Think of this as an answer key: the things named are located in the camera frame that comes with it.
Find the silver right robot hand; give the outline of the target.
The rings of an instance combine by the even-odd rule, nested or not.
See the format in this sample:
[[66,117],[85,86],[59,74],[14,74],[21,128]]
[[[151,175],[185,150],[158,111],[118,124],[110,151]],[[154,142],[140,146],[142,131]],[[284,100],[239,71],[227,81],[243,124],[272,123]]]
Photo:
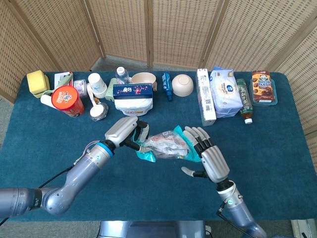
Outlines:
[[214,183],[225,181],[228,178],[230,169],[222,152],[212,142],[208,133],[201,127],[186,126],[183,134],[198,154],[208,178]]

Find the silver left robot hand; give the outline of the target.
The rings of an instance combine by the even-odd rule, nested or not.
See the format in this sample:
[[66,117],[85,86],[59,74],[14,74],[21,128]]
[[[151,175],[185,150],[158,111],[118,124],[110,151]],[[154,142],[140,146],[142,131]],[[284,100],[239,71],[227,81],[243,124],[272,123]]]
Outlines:
[[149,124],[137,116],[119,119],[106,133],[104,145],[113,152],[116,148],[127,146],[135,151],[146,153],[151,149],[141,144],[149,136]]

